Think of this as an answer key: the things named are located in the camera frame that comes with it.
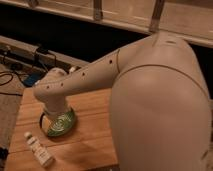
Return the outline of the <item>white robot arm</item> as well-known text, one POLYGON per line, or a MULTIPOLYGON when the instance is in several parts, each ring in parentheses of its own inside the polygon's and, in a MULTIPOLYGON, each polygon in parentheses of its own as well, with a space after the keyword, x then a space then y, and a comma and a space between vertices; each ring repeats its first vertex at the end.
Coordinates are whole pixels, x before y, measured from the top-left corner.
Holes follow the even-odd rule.
POLYGON ((111 90, 109 115, 121 171, 205 171, 210 95, 189 44, 157 33, 68 74, 51 69, 34 86, 46 119, 70 110, 66 97, 111 90))

